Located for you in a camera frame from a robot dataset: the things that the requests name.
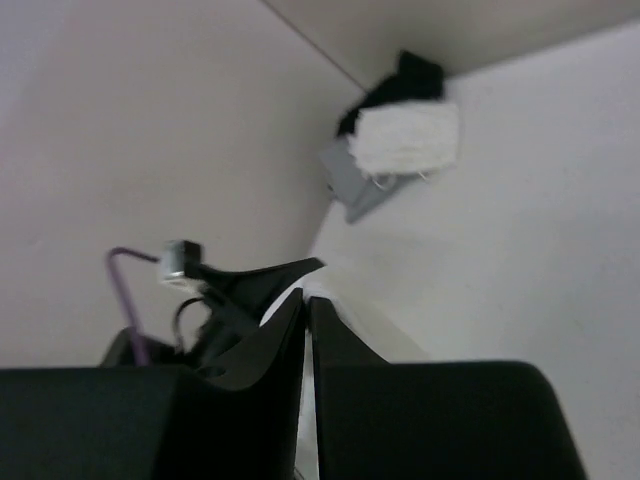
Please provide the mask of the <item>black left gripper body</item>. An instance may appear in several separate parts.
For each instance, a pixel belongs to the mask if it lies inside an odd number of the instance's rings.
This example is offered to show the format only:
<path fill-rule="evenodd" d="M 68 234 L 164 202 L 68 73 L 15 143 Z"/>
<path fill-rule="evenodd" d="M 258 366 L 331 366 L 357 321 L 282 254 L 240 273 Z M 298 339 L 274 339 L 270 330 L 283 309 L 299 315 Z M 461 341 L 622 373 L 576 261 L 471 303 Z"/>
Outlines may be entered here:
<path fill-rule="evenodd" d="M 274 281 L 273 269 L 225 272 L 199 269 L 197 294 L 180 304 L 174 313 L 175 354 L 191 368 L 212 368 L 215 361 L 258 329 Z M 181 331 L 181 318 L 191 305 L 202 304 L 208 317 L 188 347 Z"/>

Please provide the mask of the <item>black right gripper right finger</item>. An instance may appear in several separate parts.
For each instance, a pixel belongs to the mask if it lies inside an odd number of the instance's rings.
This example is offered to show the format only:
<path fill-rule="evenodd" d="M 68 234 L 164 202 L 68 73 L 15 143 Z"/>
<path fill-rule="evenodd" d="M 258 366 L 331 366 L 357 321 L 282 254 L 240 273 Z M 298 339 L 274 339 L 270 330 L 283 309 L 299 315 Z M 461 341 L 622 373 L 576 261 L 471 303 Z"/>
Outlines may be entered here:
<path fill-rule="evenodd" d="M 582 479 L 555 391 L 519 361 L 392 363 L 310 304 L 324 479 Z"/>

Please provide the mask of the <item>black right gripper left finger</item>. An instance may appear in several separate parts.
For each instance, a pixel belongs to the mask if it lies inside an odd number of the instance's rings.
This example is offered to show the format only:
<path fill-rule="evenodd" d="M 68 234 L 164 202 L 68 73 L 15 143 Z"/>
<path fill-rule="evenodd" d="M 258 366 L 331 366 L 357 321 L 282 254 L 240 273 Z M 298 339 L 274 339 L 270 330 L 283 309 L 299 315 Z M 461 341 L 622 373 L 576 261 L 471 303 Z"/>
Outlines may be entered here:
<path fill-rule="evenodd" d="M 304 357 L 303 301 L 207 374 L 183 366 L 1 374 L 5 479 L 289 479 Z"/>

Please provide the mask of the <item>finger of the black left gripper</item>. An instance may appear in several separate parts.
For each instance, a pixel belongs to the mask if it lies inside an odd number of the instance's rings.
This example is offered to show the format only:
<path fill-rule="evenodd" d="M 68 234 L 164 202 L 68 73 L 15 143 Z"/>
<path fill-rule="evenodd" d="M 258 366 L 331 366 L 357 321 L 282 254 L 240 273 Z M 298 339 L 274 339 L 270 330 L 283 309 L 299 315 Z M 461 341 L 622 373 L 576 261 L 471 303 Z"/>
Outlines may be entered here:
<path fill-rule="evenodd" d="M 321 260 L 316 257 L 311 257 L 246 271 L 224 271 L 206 264 L 201 264 L 199 271 L 203 279 L 213 285 L 230 285 L 232 283 L 253 280 L 284 281 L 291 284 L 299 278 L 319 270 L 324 266 L 325 264 Z"/>
<path fill-rule="evenodd" d="M 216 320 L 220 320 L 232 330 L 257 330 L 259 328 L 258 320 L 255 320 L 233 300 L 217 290 L 209 290 L 209 308 Z"/>

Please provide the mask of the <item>white tank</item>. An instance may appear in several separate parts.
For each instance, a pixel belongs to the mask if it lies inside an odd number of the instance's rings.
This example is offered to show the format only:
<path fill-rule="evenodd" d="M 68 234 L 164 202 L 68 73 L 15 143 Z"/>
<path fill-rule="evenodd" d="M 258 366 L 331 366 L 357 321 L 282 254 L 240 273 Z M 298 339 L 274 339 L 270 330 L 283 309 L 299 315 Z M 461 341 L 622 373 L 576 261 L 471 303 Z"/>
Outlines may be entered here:
<path fill-rule="evenodd" d="M 428 174 L 454 164 L 460 144 L 458 106 L 415 101 L 363 109 L 349 153 L 367 177 Z"/>
<path fill-rule="evenodd" d="M 287 287 L 271 303 L 260 321 L 265 326 L 279 307 L 295 289 L 301 289 L 306 306 L 312 298 L 328 300 L 335 307 L 339 320 L 347 326 L 366 346 L 383 360 L 391 363 L 424 363 L 429 359 L 408 334 L 402 331 L 384 313 L 376 302 L 364 293 L 351 288 L 339 287 L 328 279 L 313 279 L 307 275 Z M 314 390 L 313 347 L 311 331 L 305 332 L 300 413 L 293 477 L 295 479 L 318 479 L 319 455 L 316 433 L 316 411 Z"/>

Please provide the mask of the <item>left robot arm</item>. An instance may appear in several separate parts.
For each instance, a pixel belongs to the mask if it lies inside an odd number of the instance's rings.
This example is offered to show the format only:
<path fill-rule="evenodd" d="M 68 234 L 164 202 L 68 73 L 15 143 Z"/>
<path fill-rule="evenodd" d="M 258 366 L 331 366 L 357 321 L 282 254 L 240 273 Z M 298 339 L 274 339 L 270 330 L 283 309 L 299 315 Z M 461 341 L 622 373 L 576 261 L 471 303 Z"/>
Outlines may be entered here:
<path fill-rule="evenodd" d="M 255 331 L 269 307 L 296 281 L 323 266 L 324 263 L 314 257 L 240 272 L 202 265 L 200 279 L 204 281 L 203 289 L 184 301 L 174 313 L 171 323 L 173 341 L 167 343 L 146 336 L 139 326 L 128 325 L 113 339 L 101 365 L 182 364 L 195 370 L 205 369 Z M 208 309 L 208 318 L 199 327 L 194 346 L 187 348 L 180 338 L 180 318 L 188 306 L 199 303 Z"/>

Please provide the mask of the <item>folded grey tank top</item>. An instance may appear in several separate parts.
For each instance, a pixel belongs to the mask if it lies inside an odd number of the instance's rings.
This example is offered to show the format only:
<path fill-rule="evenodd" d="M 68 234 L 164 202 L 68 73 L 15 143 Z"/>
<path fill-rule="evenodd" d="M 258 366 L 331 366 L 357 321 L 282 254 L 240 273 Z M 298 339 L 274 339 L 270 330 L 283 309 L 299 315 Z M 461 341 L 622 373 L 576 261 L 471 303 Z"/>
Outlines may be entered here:
<path fill-rule="evenodd" d="M 346 137 L 335 139 L 318 155 L 331 197 L 345 208 L 345 221 L 354 224 L 396 196 L 418 179 L 430 181 L 431 173 L 386 176 L 382 180 L 365 177 L 349 152 Z"/>

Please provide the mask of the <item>folded white tank top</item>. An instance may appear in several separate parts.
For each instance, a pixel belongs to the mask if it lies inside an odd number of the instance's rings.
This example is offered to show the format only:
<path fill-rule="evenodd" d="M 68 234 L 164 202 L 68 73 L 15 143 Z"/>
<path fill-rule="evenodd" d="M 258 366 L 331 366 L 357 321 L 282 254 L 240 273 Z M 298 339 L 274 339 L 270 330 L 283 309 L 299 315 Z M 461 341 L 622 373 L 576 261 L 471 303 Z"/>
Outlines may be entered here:
<path fill-rule="evenodd" d="M 460 144 L 458 106 L 415 101 L 363 109 L 349 153 L 367 177 L 428 174 L 454 164 Z"/>

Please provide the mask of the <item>black tank top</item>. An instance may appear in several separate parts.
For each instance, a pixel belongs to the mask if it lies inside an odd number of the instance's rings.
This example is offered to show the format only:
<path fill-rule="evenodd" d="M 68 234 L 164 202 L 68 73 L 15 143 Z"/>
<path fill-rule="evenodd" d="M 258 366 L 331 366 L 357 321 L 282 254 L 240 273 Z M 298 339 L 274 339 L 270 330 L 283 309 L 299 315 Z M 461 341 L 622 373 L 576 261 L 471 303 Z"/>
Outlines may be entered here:
<path fill-rule="evenodd" d="M 444 69 L 408 50 L 401 50 L 396 70 L 385 77 L 340 118 L 335 136 L 351 135 L 356 130 L 359 112 L 363 109 L 413 100 L 444 98 Z"/>

